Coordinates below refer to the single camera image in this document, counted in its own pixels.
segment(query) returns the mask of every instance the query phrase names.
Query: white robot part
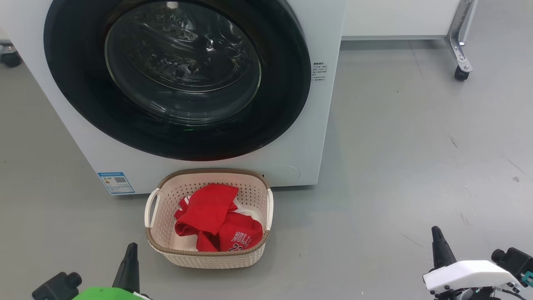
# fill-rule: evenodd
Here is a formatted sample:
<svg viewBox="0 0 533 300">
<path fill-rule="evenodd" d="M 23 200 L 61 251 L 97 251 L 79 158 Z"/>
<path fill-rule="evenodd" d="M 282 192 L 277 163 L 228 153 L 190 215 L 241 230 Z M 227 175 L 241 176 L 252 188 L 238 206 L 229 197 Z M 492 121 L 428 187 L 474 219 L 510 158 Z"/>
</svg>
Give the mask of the white robot part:
<svg viewBox="0 0 533 300">
<path fill-rule="evenodd" d="M 431 271 L 423 278 L 427 290 L 435 294 L 449 289 L 505 287 L 507 283 L 520 288 L 513 275 L 488 260 L 463 260 Z"/>
</svg>

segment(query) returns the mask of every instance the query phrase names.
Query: label sticker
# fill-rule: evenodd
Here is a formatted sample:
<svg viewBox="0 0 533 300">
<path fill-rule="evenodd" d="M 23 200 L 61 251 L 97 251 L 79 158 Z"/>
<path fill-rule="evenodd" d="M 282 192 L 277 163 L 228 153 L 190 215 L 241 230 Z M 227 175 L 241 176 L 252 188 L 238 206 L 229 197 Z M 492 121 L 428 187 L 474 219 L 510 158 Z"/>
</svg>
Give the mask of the label sticker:
<svg viewBox="0 0 533 300">
<path fill-rule="evenodd" d="M 111 195 L 131 194 L 133 191 L 130 182 L 122 172 L 116 173 L 98 173 L 102 182 L 106 185 Z"/>
<path fill-rule="evenodd" d="M 312 81 L 324 81 L 326 80 L 326 73 L 328 72 L 328 66 L 323 62 L 314 62 L 311 68 L 311 80 Z"/>
</svg>

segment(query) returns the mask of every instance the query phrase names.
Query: white cabinet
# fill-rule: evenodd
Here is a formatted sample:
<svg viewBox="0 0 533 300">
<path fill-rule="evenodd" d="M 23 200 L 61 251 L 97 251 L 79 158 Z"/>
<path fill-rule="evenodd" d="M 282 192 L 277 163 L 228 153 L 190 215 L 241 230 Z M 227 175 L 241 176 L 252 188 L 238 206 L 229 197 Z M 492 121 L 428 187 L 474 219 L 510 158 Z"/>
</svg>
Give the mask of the white cabinet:
<svg viewBox="0 0 533 300">
<path fill-rule="evenodd" d="M 0 27 L 0 44 L 2 43 L 9 43 L 9 38 L 7 37 L 7 34 L 2 30 Z"/>
<path fill-rule="evenodd" d="M 458 3 L 459 0 L 347 0 L 343 39 L 444 38 Z"/>
</svg>

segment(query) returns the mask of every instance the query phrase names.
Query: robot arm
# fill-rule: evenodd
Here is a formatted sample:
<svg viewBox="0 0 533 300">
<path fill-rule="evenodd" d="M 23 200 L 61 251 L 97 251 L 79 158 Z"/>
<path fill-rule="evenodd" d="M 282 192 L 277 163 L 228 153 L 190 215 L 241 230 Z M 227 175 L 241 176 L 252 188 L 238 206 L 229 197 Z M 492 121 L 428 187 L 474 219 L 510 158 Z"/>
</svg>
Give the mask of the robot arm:
<svg viewBox="0 0 533 300">
<path fill-rule="evenodd" d="M 126 249 L 111 288 L 91 287 L 79 293 L 82 278 L 78 273 L 67 275 L 61 272 L 45 282 L 31 295 L 34 300 L 143 300 L 149 298 L 139 294 L 139 261 L 137 244 Z"/>
<path fill-rule="evenodd" d="M 434 226 L 434 268 L 423 275 L 426 288 L 439 300 L 496 299 L 490 295 L 501 290 L 518 298 L 522 287 L 533 287 L 533 258 L 510 248 L 507 253 L 498 249 L 492 260 L 463 260 L 458 262 L 442 231 Z"/>
</svg>

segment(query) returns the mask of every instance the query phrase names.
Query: washing machine door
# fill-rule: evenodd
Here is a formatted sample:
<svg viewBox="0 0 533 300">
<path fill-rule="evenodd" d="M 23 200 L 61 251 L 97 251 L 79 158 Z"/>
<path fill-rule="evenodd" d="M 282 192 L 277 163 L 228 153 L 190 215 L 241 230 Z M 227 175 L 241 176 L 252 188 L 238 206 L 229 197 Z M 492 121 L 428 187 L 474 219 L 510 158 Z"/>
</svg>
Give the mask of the washing machine door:
<svg viewBox="0 0 533 300">
<path fill-rule="evenodd" d="M 44 49 L 59 89 L 109 136 L 207 161 L 283 134 L 309 93 L 309 53 L 285 0 L 54 0 Z"/>
</svg>

